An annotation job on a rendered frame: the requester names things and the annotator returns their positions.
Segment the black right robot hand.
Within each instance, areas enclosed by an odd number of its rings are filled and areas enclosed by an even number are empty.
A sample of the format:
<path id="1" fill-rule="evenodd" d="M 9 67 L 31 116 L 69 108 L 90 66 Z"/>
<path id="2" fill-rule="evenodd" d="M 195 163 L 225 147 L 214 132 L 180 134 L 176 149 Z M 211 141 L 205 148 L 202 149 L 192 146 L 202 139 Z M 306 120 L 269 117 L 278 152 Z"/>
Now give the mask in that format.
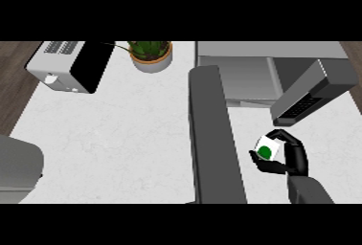
<path id="1" fill-rule="evenodd" d="M 251 150 L 248 154 L 251 161 L 256 163 L 257 169 L 267 173 L 288 174 L 290 176 L 307 176 L 309 159 L 303 142 L 284 129 L 272 130 L 266 134 L 266 137 L 270 140 L 279 139 L 284 141 L 285 163 L 282 164 L 279 161 L 262 160 L 256 151 Z"/>

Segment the white milk carton green dot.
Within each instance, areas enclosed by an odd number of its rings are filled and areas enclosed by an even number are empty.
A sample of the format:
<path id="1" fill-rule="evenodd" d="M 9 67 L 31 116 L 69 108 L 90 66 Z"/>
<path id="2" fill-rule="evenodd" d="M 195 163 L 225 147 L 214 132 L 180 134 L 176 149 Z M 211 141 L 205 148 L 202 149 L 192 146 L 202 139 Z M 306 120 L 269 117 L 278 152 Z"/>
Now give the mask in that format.
<path id="1" fill-rule="evenodd" d="M 281 143 L 263 135 L 254 146 L 254 152 L 259 158 L 264 161 L 273 161 L 279 153 Z"/>

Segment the dark grey microwave door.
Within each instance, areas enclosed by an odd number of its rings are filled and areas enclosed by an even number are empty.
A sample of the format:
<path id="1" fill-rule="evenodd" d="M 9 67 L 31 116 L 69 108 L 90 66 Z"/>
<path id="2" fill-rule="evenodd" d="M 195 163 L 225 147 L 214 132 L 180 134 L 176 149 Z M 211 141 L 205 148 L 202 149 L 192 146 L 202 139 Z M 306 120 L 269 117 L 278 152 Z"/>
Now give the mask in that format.
<path id="1" fill-rule="evenodd" d="M 197 204 L 245 204 L 241 166 L 219 68 L 188 74 L 188 120 Z"/>

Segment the grey microwave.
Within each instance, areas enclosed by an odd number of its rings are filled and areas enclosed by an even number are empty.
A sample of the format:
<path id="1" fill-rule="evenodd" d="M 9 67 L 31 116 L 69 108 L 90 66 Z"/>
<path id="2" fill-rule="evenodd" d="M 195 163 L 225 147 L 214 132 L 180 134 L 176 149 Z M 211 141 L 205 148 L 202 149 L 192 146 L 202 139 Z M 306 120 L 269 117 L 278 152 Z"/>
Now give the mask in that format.
<path id="1" fill-rule="evenodd" d="M 294 125 L 359 83 L 337 41 L 198 41 L 195 64 L 219 69 L 226 104 L 267 108 L 275 126 Z"/>

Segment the green plant in pot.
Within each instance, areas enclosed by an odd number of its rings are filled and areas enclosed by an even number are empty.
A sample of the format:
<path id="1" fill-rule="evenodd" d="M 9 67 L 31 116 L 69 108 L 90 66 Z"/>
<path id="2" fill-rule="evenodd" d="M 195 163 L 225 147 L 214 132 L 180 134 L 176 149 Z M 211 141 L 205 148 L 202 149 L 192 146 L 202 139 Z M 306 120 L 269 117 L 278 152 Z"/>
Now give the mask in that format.
<path id="1" fill-rule="evenodd" d="M 171 41 L 129 41 L 129 47 L 115 44 L 132 58 L 136 68 L 148 74 L 164 71 L 173 62 Z"/>

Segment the white toaster black side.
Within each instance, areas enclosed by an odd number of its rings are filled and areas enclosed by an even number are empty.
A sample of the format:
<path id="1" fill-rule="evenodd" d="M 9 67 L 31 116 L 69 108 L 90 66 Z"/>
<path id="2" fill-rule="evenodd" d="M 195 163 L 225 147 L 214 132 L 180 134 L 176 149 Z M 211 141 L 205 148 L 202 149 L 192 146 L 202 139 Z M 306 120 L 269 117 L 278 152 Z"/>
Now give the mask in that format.
<path id="1" fill-rule="evenodd" d="M 53 91 L 93 94 L 114 48 L 114 41 L 44 41 L 24 68 Z"/>

